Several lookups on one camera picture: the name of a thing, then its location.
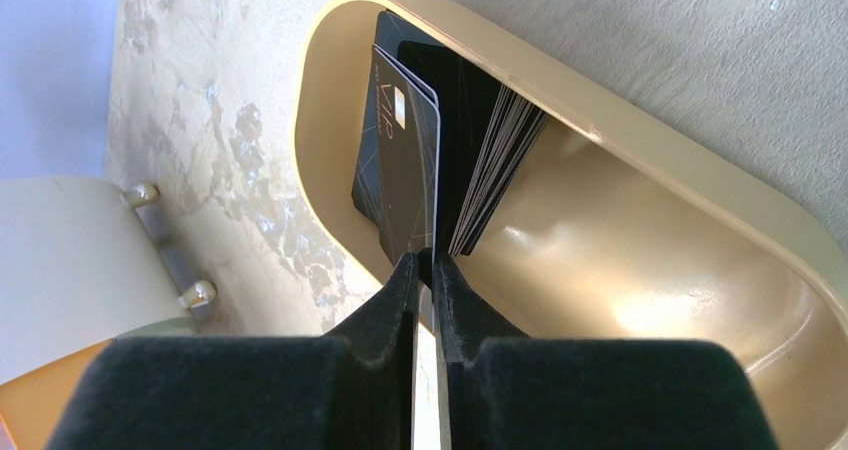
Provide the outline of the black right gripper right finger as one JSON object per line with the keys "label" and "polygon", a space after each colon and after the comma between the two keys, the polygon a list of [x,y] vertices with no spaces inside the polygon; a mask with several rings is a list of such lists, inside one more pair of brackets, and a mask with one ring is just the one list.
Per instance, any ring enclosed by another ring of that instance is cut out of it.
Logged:
{"label": "black right gripper right finger", "polygon": [[533,338],[434,257],[439,410],[450,449],[773,449],[752,386],[702,340]]}

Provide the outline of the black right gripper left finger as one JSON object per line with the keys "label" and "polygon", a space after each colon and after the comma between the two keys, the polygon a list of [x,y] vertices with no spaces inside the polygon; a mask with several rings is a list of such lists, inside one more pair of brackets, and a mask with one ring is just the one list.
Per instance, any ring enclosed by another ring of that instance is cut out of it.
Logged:
{"label": "black right gripper left finger", "polygon": [[408,449],[419,258],[317,337],[133,337],[84,372],[51,449]]}

